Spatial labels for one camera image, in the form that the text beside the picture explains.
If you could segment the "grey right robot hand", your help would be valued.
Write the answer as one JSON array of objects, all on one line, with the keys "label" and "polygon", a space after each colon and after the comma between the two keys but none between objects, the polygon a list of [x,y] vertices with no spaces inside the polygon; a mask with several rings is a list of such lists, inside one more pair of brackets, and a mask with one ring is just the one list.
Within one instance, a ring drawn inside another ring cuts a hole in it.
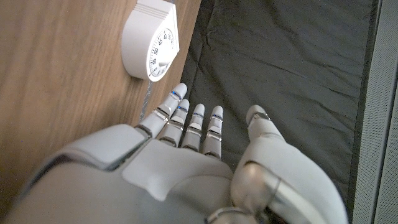
[{"label": "grey right robot hand", "polygon": [[246,115],[249,144],[232,170],[221,160],[223,109],[177,85],[137,126],[114,125],[50,156],[6,223],[347,223],[326,173],[288,144],[265,110]]}]

